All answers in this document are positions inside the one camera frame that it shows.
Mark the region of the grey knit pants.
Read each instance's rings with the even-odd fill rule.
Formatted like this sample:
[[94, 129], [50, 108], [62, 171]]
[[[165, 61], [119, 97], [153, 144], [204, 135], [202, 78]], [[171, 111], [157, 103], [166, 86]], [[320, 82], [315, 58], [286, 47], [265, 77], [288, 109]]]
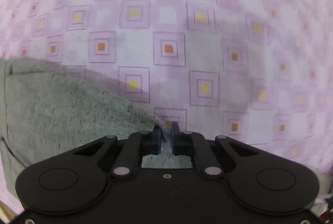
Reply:
[[162, 122], [111, 92], [56, 66], [1, 60], [1, 158], [15, 194], [28, 166], [107, 135], [125, 139]]

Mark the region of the pink patterned bed sheet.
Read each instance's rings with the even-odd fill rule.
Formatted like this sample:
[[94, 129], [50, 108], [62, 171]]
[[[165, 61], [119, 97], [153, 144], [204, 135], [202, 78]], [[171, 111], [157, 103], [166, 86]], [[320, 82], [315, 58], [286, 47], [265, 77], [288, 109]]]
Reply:
[[41, 61], [166, 128], [332, 177], [332, 0], [1, 0], [1, 61]]

